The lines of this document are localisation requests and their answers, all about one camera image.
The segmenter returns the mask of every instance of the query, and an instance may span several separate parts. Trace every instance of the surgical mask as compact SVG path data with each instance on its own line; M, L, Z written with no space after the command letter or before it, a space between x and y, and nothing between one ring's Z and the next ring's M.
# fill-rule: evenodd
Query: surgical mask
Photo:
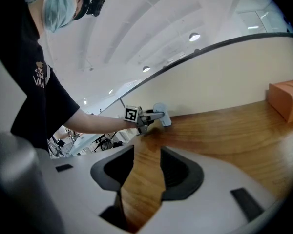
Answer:
M76 0L44 0L42 20L45 30L56 32L69 24L76 12Z

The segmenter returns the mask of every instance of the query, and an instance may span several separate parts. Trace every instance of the black cutout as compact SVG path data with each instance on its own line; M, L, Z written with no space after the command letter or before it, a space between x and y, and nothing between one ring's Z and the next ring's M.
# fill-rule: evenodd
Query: black cutout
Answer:
M161 148L161 168L166 187L162 201L186 199L204 180L204 172L199 164L167 147Z
M62 166L57 166L55 169L57 169L58 172L63 172L63 171L70 169L70 168L73 168L73 166L70 164L65 164Z
M249 222L264 212L264 209L256 202L256 200L245 188L235 189L230 192Z
M121 198L121 195L117 194L114 205L107 207L99 216L110 224L113 224L116 227L126 231L127 221L125 218Z
M90 170L91 177L102 189L117 192L114 205L106 208L99 216L123 230L127 229L127 222L123 210L121 187L133 167L133 158L134 146L131 145L98 161Z
M91 177L102 189L119 192L133 167L133 157L131 145L95 163L90 170Z

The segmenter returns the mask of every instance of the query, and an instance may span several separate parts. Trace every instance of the wood grain surface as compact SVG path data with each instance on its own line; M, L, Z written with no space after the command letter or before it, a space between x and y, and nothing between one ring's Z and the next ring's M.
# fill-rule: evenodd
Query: wood grain surface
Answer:
M122 187L128 230L137 232L160 208L165 190L160 147L171 146L232 163L277 198L293 184L293 122L286 123L267 102L159 121L135 146L134 166Z

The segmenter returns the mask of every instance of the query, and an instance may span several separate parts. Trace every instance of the ceiling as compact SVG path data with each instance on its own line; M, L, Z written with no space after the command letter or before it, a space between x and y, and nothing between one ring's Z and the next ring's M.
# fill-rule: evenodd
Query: ceiling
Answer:
M68 93L81 106L85 97L91 105L124 84L146 79L172 59L241 36L232 21L236 12L264 9L270 2L105 0L98 17L86 15L55 34L45 34L40 43ZM190 42L192 32L201 37ZM144 66L150 71L143 73Z

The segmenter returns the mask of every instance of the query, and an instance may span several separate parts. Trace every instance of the person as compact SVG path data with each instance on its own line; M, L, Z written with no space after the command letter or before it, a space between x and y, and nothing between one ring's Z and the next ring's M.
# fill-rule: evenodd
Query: person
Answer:
M0 60L27 95L11 133L29 140L36 148L48 150L47 140L62 125L76 132L102 134L136 127L122 119L83 112L44 61L38 39L46 30L56 33L82 18L89 3L90 0L0 2Z

